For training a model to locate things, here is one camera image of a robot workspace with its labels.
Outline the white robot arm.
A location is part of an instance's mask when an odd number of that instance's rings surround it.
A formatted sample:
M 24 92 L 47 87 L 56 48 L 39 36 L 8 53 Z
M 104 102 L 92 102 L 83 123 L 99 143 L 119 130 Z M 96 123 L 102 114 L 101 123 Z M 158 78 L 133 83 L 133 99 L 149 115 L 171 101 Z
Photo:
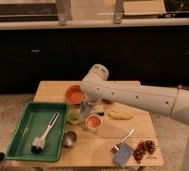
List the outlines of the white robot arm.
M 179 88 L 120 84 L 108 81 L 109 71 L 95 64 L 80 83 L 86 101 L 118 102 L 152 113 L 169 116 L 189 126 L 189 91 Z M 180 171 L 189 171 L 189 135 Z

